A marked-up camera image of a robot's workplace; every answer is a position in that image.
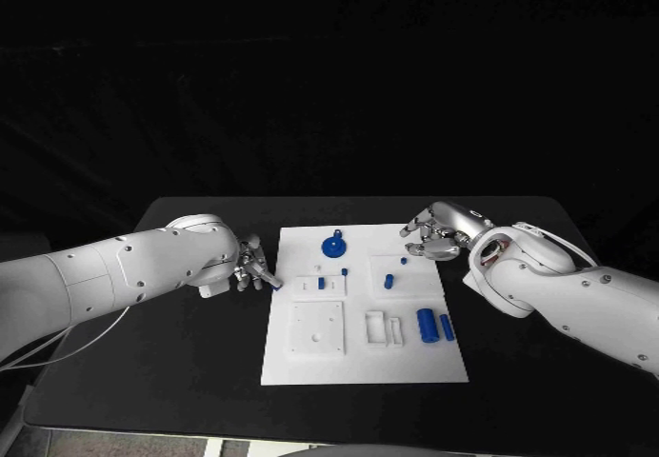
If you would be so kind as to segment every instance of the black curtain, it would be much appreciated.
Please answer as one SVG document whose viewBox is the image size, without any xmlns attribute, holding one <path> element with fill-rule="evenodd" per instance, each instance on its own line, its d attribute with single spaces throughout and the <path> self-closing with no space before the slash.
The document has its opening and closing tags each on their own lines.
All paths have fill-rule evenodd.
<svg viewBox="0 0 659 457">
<path fill-rule="evenodd" d="M 164 195 L 547 195 L 659 279 L 652 4 L 185 8 L 4 5 L 3 229 L 66 248 Z"/>
</svg>

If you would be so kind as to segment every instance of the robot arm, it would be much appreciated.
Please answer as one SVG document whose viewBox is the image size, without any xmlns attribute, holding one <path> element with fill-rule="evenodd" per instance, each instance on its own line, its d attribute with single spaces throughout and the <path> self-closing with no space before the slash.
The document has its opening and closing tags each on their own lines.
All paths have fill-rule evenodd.
<svg viewBox="0 0 659 457">
<path fill-rule="evenodd" d="M 441 217 L 437 208 L 443 209 Z M 659 374 L 658 283 L 598 267 L 555 237 L 587 259 L 590 267 L 578 269 L 567 251 L 547 239 L 548 232 L 525 223 L 497 228 L 477 212 L 447 203 L 423 211 L 401 235 L 417 228 L 427 231 L 424 242 L 408 245 L 411 255 L 450 260 L 456 247 L 469 248 L 464 283 L 502 312 L 522 318 L 536 309 L 561 333 Z"/>
<path fill-rule="evenodd" d="M 209 298 L 244 290 L 268 273 L 258 237 L 236 239 L 211 214 L 186 216 L 166 228 L 0 264 L 0 360 L 27 343 L 183 285 Z"/>
</svg>

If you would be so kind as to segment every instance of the floor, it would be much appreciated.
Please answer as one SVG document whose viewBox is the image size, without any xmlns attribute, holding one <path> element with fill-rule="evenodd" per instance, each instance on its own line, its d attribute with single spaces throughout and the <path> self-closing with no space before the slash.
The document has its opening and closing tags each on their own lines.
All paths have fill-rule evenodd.
<svg viewBox="0 0 659 457">
<path fill-rule="evenodd" d="M 274 457 L 303 448 L 310 446 L 25 427 L 6 457 Z"/>
</svg>

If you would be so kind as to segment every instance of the robotic hand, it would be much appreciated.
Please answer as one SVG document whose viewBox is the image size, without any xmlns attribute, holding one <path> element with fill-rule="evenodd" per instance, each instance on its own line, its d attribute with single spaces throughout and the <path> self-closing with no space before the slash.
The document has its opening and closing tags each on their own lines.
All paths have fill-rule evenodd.
<svg viewBox="0 0 659 457">
<path fill-rule="evenodd" d="M 420 229 L 411 255 L 451 260 L 469 249 L 466 285 L 513 317 L 536 309 L 554 328 L 603 353 L 659 375 L 659 284 L 613 268 L 547 230 L 496 227 L 476 211 L 434 203 L 402 228 Z M 568 252 L 588 263 L 577 268 Z"/>
<path fill-rule="evenodd" d="M 273 288 L 257 235 L 239 240 L 211 214 L 186 216 L 166 228 L 0 264 L 0 360 L 58 330 L 146 302 L 183 285 L 209 298 L 242 291 L 254 278 Z"/>
</svg>

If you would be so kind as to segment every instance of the black table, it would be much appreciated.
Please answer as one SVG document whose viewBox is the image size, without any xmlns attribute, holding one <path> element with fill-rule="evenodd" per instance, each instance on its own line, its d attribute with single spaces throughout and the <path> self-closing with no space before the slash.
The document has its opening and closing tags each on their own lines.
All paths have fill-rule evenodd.
<svg viewBox="0 0 659 457">
<path fill-rule="evenodd" d="M 186 214 L 218 214 L 239 236 L 261 235 L 274 267 L 281 227 L 402 224 L 441 199 L 162 198 L 136 230 Z M 588 251 L 554 200 L 451 200 L 497 225 L 529 222 Z M 659 451 L 653 377 L 560 335 L 538 313 L 526 319 L 500 313 L 461 283 L 464 254 L 437 267 L 467 384 L 261 387 L 271 291 L 231 290 L 205 300 L 186 287 L 136 306 L 101 340 L 46 370 L 27 424 L 513 455 Z M 115 317 L 78 326 L 58 353 L 87 343 Z"/>
</svg>

